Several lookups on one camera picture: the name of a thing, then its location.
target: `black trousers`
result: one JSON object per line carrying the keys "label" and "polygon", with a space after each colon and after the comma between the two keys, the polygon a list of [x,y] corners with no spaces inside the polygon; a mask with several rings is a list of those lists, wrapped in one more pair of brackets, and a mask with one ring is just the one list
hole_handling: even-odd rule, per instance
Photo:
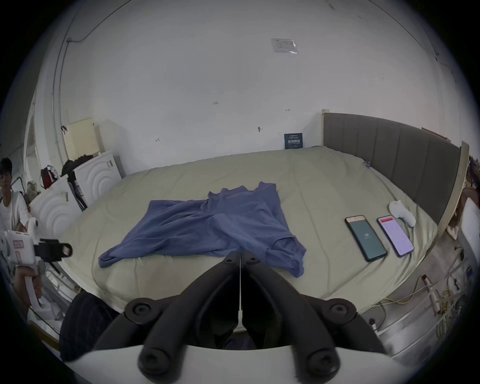
{"label": "black trousers", "polygon": [[119,315],[98,297],[80,292],[70,304],[60,329],[60,357],[73,361],[90,352]]}

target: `black hair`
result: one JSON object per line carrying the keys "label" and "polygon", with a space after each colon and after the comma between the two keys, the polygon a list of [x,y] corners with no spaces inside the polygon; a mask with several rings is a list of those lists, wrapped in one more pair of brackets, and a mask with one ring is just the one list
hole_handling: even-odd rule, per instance
{"label": "black hair", "polygon": [[4,157],[0,161],[0,175],[5,175],[6,173],[12,174],[12,161],[8,157]]}

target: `yellow cable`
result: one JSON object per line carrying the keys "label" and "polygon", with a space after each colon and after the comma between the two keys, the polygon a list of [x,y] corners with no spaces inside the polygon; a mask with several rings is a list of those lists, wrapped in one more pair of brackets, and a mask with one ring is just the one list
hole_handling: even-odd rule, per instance
{"label": "yellow cable", "polygon": [[400,302],[400,301],[395,301],[395,300],[392,300],[392,299],[389,299],[388,297],[386,297],[385,299],[382,299],[382,300],[387,300],[387,301],[390,301],[392,303],[395,303],[395,304],[408,304],[410,302],[410,300],[412,300],[413,298],[413,295],[416,293],[416,290],[417,290],[417,286],[419,284],[419,281],[421,279],[423,275],[420,275],[419,278],[417,279],[417,282],[415,283],[415,288],[413,289],[413,293],[410,295],[410,299],[408,299],[407,301],[403,301],[403,302]]}

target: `red bag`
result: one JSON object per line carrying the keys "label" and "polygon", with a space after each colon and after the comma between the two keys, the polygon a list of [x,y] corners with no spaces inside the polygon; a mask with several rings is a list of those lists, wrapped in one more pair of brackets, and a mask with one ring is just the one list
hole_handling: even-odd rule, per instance
{"label": "red bag", "polygon": [[49,169],[47,169],[47,168],[43,168],[43,169],[40,171],[40,177],[41,177],[41,179],[42,179],[42,181],[43,181],[43,185],[42,185],[42,184],[40,184],[40,185],[42,185],[42,187],[43,187],[44,189],[49,188],[50,185],[52,185],[53,182],[56,181],[55,176],[53,175],[53,173],[52,173]]}

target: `white shirt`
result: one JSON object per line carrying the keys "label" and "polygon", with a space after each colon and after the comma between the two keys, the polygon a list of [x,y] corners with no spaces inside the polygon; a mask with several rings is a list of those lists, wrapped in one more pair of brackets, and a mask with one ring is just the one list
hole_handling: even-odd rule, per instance
{"label": "white shirt", "polygon": [[16,230],[18,222],[26,228],[28,219],[31,216],[28,213],[24,197],[20,192],[12,192],[12,200],[8,207],[5,206],[3,199],[0,202],[0,228],[2,231],[12,229]]}

